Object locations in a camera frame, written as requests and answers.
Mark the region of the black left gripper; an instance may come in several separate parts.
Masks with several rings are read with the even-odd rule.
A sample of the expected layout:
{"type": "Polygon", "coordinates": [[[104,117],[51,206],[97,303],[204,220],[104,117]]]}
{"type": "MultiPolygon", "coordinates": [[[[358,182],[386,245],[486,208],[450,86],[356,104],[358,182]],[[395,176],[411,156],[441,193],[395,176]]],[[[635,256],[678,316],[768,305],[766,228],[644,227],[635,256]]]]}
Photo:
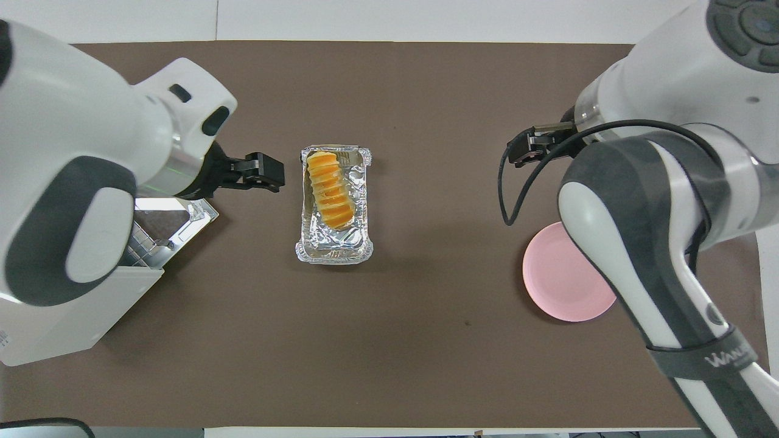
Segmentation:
{"type": "Polygon", "coordinates": [[[204,155],[203,166],[197,177],[179,193],[179,198],[184,200],[212,198],[217,189],[264,189],[269,192],[280,192],[285,183],[284,165],[281,161],[259,152],[248,153],[245,161],[248,169],[243,178],[242,172],[234,169],[234,166],[243,160],[228,157],[218,142],[212,142],[204,155]]]}

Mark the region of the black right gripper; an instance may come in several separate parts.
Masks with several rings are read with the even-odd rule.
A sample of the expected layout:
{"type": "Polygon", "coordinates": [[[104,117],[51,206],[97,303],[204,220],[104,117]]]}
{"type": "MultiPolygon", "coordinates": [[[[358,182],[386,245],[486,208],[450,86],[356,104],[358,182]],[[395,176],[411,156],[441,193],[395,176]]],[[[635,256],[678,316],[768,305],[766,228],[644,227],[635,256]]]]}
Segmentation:
{"type": "MultiPolygon", "coordinates": [[[[515,137],[514,144],[508,147],[507,161],[514,167],[523,167],[542,161],[545,156],[559,148],[560,144],[578,133],[575,122],[560,122],[556,130],[537,132],[535,127],[526,128],[515,137]]],[[[571,142],[567,150],[561,156],[577,156],[579,154],[579,141],[571,142]]]]}

